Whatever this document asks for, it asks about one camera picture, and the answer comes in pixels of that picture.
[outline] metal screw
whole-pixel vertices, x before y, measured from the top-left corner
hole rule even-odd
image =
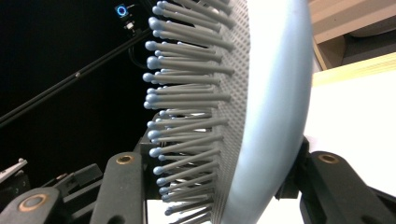
[[[121,156],[117,159],[117,163],[118,164],[128,164],[134,161],[134,157],[133,156]]]
[[[33,211],[41,206],[47,199],[48,196],[46,194],[32,195],[20,203],[19,209],[22,212]]]
[[[319,159],[321,161],[324,161],[324,162],[329,163],[329,164],[336,164],[336,163],[340,162],[338,160],[338,158],[336,158],[336,157],[334,157],[333,155],[330,155],[330,154],[321,154],[318,157],[319,157]]]

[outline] black metal bracket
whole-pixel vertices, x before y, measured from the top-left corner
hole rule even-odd
[[[396,223],[396,199],[367,187],[342,157],[309,153],[304,140],[297,160],[276,198],[297,198],[304,223]]]
[[[96,164],[47,188],[15,198],[0,223],[147,223],[142,157],[123,152],[110,158],[106,171]]]
[[[24,159],[0,172],[0,212],[16,197],[30,190],[30,182],[21,168],[27,164]]]

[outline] rounded pin tip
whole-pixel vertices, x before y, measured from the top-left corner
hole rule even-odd
[[[155,42],[155,41],[147,41],[146,43],[145,43],[145,47],[146,47],[146,49],[147,50],[151,50],[151,51],[154,51],[154,50],[156,50],[157,49],[157,43]]]
[[[167,188],[167,187],[162,187],[162,188],[160,188],[159,192],[160,192],[160,194],[166,194],[166,193],[169,192],[169,188]]]
[[[165,195],[161,196],[161,199],[163,200],[163,202],[167,203],[167,202],[169,202],[170,197],[169,197],[169,195],[165,194]]]
[[[153,171],[155,175],[161,175],[163,173],[163,168],[161,166],[156,166]]]
[[[145,107],[146,109],[152,109],[152,106],[149,102],[143,103],[143,107]]]
[[[155,92],[156,91],[155,91],[154,88],[148,88],[148,91],[147,91],[148,94],[152,94],[152,93],[155,93]]]
[[[158,157],[159,155],[161,155],[161,148],[160,147],[152,148],[148,154],[150,155],[150,157],[153,158]]]
[[[161,31],[153,31],[152,35],[154,35],[155,37],[161,37]]]
[[[165,5],[162,1],[157,2],[157,7],[161,8],[161,9],[165,9]]]
[[[160,156],[158,156],[158,160],[160,160],[160,161],[166,161],[166,158],[165,158],[164,155],[160,155]]]
[[[154,138],[158,138],[161,136],[161,132],[157,131],[157,130],[151,130],[148,132],[148,138],[149,139],[154,139]]]
[[[146,101],[147,102],[149,102],[149,103],[156,103],[156,102],[158,102],[158,95],[157,94],[153,94],[153,93],[150,93],[150,94],[148,94],[147,96],[146,96]]]
[[[163,25],[161,22],[155,18],[155,17],[150,17],[148,19],[148,26],[151,30],[163,30]]]
[[[143,74],[143,80],[145,82],[150,82],[150,81],[154,80],[154,75],[152,75],[151,73],[145,73],[145,74]]]
[[[160,7],[153,7],[153,8],[152,8],[152,12],[153,12],[155,15],[159,15],[159,16],[162,16],[162,15],[163,15],[163,9],[160,8]]]
[[[160,68],[160,61],[157,57],[150,56],[148,57],[148,68],[149,69],[157,69]]]
[[[155,56],[159,57],[159,56],[163,56],[163,53],[160,50],[155,50],[154,52]]]
[[[170,216],[170,215],[172,215],[173,214],[173,209],[172,209],[172,207],[168,207],[168,209],[166,209],[166,211],[165,211],[165,215],[166,216]]]
[[[158,186],[163,186],[166,184],[166,179],[164,177],[158,178],[157,179],[157,185]]]
[[[155,128],[155,122],[154,121],[149,121],[148,122],[148,128]]]

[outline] black background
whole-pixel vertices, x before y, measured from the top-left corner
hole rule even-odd
[[[129,38],[114,7],[137,1],[0,2],[0,116]],[[148,14],[138,9],[137,21]],[[144,42],[136,57],[145,60]],[[0,170],[28,160],[33,187],[131,151],[154,111],[144,109],[145,71],[127,52],[0,129]]]

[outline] black rod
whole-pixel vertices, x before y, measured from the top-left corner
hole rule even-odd
[[[17,108],[9,111],[3,117],[0,118],[0,129],[4,128],[8,125],[12,120],[20,117],[21,115],[25,114],[26,112],[30,111],[31,109],[35,108],[36,106],[40,105],[41,103],[48,100],[53,95],[57,94],[58,92],[64,90],[71,84],[78,81],[81,77],[87,76],[89,73],[94,71],[96,68],[102,66],[104,63],[107,63],[114,57],[118,56],[137,42],[141,41],[145,37],[149,36],[151,33],[150,29],[143,31],[142,33],[136,35],[134,38],[128,40],[127,42],[123,43],[122,45],[118,46],[117,48],[111,50],[109,53],[105,54],[104,56],[100,57],[99,59],[93,61],[92,63],[86,65],[85,67],[78,70],[73,75],[65,78],[64,80],[58,82],[54,86],[50,87],[49,89],[39,93],[37,96],[33,97],[29,101],[23,103],[22,105],[18,106]]]

